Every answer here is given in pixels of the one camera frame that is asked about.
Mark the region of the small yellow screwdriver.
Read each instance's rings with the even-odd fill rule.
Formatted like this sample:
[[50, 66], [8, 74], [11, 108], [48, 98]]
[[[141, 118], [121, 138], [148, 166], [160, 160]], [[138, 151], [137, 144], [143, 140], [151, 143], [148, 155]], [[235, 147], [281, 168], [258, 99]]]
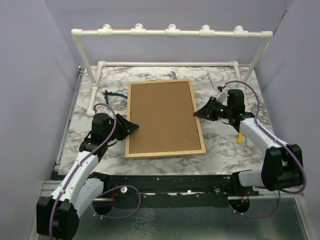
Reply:
[[236, 142], [240, 144], [242, 142], [243, 134], [241, 132], [238, 133]]

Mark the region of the wooden picture frame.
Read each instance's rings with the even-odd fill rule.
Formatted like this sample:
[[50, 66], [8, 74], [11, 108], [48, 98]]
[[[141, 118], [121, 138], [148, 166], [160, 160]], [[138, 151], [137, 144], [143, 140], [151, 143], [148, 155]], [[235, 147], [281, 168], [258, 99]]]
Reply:
[[189, 79], [128, 84], [127, 120], [139, 125], [125, 142], [126, 158], [162, 158], [206, 153]]

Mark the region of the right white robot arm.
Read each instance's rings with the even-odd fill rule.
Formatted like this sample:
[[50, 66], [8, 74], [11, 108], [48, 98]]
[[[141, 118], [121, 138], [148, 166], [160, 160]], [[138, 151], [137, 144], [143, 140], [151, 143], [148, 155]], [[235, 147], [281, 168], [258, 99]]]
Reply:
[[231, 89], [226, 92], [227, 104], [216, 97], [194, 113], [194, 116], [209, 121], [226, 119], [238, 133], [244, 134], [263, 154], [260, 170], [236, 172], [229, 189], [240, 196], [248, 187], [260, 187], [269, 191], [282, 190], [303, 185], [302, 150], [296, 144], [288, 144], [276, 138], [246, 111], [244, 92]]

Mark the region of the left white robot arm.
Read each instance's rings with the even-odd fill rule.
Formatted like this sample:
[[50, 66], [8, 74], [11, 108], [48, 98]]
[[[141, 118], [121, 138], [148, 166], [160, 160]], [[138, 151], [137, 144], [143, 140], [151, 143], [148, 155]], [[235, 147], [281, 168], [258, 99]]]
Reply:
[[71, 240], [80, 218], [95, 197], [106, 197], [108, 182], [91, 178], [90, 174], [107, 152], [109, 142], [122, 141], [139, 128], [115, 114], [97, 113], [91, 130], [80, 144], [70, 171], [50, 196], [42, 196], [36, 204], [36, 232], [50, 239]]

